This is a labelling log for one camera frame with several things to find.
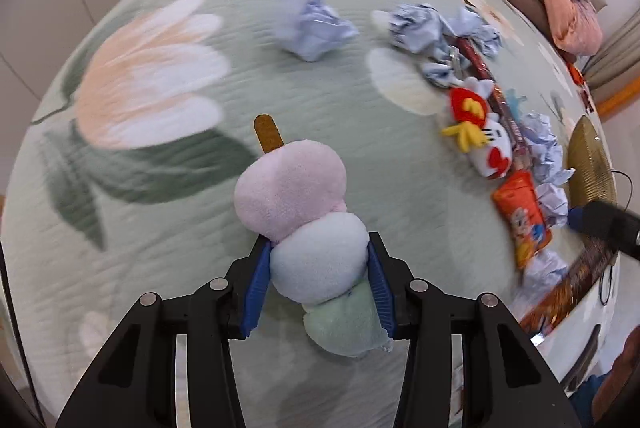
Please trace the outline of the floral green bedspread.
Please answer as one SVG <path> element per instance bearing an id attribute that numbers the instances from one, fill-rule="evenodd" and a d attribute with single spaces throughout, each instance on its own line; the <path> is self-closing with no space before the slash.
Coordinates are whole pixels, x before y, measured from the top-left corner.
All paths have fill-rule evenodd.
<path id="1" fill-rule="evenodd" d="M 395 258 L 451 295 L 509 300 L 506 223 L 440 134 L 446 98 L 388 45 L 371 15 L 465 1 L 501 30 L 490 64 L 525 111 L 585 114 L 551 31 L 510 0 L 323 0 L 359 36 L 317 62 L 278 47 L 281 0 L 122 0 L 62 67 L 26 133 L 2 247 L 37 396 L 52 416 L 142 293 L 189 295 L 245 257 L 233 191 L 268 114 L 289 142 L 343 159 L 346 205 Z"/>

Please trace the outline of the orange snack bag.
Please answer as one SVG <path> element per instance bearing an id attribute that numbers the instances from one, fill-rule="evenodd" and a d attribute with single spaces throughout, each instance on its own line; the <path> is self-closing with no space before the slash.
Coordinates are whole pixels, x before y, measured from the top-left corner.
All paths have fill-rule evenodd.
<path id="1" fill-rule="evenodd" d="M 492 193 L 491 199 L 509 224 L 516 268 L 524 271 L 529 261 L 552 240 L 538 205 L 532 176 L 528 171 L 514 171 Z"/>

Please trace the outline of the gold woven tray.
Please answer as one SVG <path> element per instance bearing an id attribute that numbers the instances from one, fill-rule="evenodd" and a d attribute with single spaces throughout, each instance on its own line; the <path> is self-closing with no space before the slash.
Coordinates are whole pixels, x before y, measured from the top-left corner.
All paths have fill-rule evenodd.
<path id="1" fill-rule="evenodd" d="M 600 135 L 587 116 L 577 121 L 570 136 L 567 166 L 574 169 L 568 180 L 573 207 L 581 207 L 596 199 L 617 203 L 610 160 Z"/>

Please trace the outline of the long orange Naruto box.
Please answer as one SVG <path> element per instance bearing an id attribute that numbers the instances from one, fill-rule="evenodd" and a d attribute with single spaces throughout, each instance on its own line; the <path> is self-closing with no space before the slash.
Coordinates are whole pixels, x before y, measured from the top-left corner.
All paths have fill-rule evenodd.
<path id="1" fill-rule="evenodd" d="M 588 295 L 605 269 L 615 262 L 617 251 L 602 240 L 588 240 L 584 251 L 567 273 L 520 321 L 524 332 L 533 337 L 549 335 Z"/>

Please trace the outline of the white red kitty plush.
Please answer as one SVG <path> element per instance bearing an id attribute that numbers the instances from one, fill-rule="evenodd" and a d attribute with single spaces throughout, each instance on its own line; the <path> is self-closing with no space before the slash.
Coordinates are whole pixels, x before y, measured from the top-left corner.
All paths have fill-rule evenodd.
<path id="1" fill-rule="evenodd" d="M 494 91 L 491 80 L 469 76 L 462 86 L 450 88 L 449 108 L 452 122 L 443 128 L 443 136 L 452 137 L 475 170 L 486 179 L 502 179 L 512 166 L 511 139 L 494 113 L 488 99 Z"/>

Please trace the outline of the pastel dango plush toy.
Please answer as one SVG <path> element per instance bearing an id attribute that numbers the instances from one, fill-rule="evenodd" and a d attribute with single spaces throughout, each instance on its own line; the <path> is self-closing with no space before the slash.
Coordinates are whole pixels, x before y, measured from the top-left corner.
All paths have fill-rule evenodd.
<path id="1" fill-rule="evenodd" d="M 367 281 L 369 233 L 346 206 L 347 171 L 330 146 L 286 143 L 274 120 L 259 115 L 262 157 L 240 175 L 234 209 L 271 244 L 274 289 L 304 310 L 305 332 L 334 356 L 360 358 L 392 345 Z"/>

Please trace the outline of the blue plaid hair bow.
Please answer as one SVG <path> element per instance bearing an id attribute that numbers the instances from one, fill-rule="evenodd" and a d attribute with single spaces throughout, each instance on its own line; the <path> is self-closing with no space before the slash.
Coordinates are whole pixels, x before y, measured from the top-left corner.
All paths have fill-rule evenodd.
<path id="1" fill-rule="evenodd" d="M 455 46 L 450 46 L 442 56 L 442 62 L 422 62 L 420 71 L 426 81 L 436 88 L 457 88 L 462 86 L 471 62 Z"/>

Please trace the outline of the crumpled paper ball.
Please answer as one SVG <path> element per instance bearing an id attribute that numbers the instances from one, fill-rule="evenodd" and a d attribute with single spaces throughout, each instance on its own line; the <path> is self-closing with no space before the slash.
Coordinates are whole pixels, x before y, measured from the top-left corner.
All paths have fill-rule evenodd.
<path id="1" fill-rule="evenodd" d="M 428 4 L 400 4 L 388 16 L 390 43 L 411 54 L 421 54 L 432 45 L 445 46 L 453 36 L 448 21 Z"/>
<path id="2" fill-rule="evenodd" d="M 357 27 L 323 0 L 281 0 L 271 30 L 278 47 L 304 62 L 317 62 L 359 36 Z"/>
<path id="3" fill-rule="evenodd" d="M 550 118 L 544 114 L 529 113 L 521 117 L 521 132 L 533 158 L 533 176 L 540 184 L 562 186 L 575 173 L 564 168 L 564 151 L 552 132 Z"/>

